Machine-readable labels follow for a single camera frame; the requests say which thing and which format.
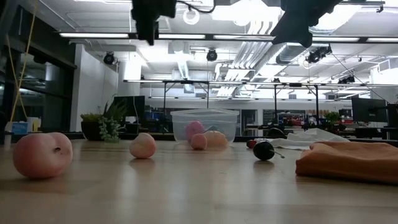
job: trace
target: computer monitor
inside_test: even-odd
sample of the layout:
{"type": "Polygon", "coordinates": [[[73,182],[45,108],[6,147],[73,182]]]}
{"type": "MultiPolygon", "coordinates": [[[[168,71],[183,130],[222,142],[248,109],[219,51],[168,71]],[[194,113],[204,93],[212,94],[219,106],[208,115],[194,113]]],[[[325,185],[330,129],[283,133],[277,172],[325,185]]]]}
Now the computer monitor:
{"type": "Polygon", "coordinates": [[[387,122],[385,100],[352,98],[353,119],[362,122],[387,122]]]}
{"type": "Polygon", "coordinates": [[[346,110],[346,109],[342,109],[342,110],[338,110],[338,113],[340,116],[352,116],[351,114],[351,110],[346,110]]]}
{"type": "Polygon", "coordinates": [[[140,118],[144,116],[145,96],[115,96],[113,103],[119,103],[122,100],[126,100],[126,116],[135,116],[140,118]]]}

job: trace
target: peach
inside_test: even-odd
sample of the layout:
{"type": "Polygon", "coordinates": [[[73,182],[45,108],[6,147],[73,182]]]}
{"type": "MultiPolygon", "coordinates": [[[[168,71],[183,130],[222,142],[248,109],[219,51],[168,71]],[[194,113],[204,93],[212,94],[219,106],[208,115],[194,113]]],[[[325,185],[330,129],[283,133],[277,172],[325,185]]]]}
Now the peach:
{"type": "Polygon", "coordinates": [[[191,147],[194,150],[205,150],[207,147],[207,139],[204,134],[196,134],[192,137],[191,147]]]}
{"type": "Polygon", "coordinates": [[[155,139],[147,133],[139,133],[139,135],[130,143],[130,153],[138,159],[147,159],[156,152],[155,139]]]}
{"type": "Polygon", "coordinates": [[[61,133],[24,136],[12,155],[17,171],[30,178],[58,176],[70,165],[72,157],[72,143],[61,133]]]}
{"type": "Polygon", "coordinates": [[[204,135],[207,138],[207,147],[228,146],[228,140],[225,135],[219,131],[207,131],[204,135]]]}
{"type": "Polygon", "coordinates": [[[205,132],[205,127],[199,121],[192,121],[185,127],[185,134],[187,136],[188,142],[192,140],[192,137],[196,134],[201,134],[205,132]]]}

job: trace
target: clear plastic container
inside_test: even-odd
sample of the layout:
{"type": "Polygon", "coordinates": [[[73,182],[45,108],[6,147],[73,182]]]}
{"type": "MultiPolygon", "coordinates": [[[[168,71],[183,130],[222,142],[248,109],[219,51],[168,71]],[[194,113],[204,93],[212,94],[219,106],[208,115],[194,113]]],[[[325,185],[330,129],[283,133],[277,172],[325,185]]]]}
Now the clear plastic container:
{"type": "Polygon", "coordinates": [[[219,131],[229,142],[233,142],[236,132],[238,111],[222,109],[197,109],[171,112],[173,119],[174,138],[178,142],[187,142],[186,127],[199,121],[205,131],[219,131]]]}

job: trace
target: wooden tabletop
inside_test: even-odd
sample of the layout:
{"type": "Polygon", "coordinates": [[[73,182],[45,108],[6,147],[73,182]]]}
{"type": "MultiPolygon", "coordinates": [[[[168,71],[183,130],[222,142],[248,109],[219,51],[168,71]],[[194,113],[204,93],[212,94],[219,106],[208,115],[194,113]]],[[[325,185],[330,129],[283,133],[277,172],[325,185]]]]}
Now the wooden tabletop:
{"type": "Polygon", "coordinates": [[[296,177],[300,151],[259,162],[243,143],[192,151],[157,142],[136,160],[129,141],[73,141],[60,177],[27,180],[0,149],[0,223],[395,223],[398,187],[296,177]]]}

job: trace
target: orange towel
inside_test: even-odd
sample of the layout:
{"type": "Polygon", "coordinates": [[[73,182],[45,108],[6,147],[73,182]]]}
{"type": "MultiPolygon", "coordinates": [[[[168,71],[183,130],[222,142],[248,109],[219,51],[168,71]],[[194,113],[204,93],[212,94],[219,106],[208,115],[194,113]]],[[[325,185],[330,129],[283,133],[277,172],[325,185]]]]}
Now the orange towel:
{"type": "Polygon", "coordinates": [[[398,184],[398,148],[386,143],[317,142],[296,161],[296,174],[398,184]]]}

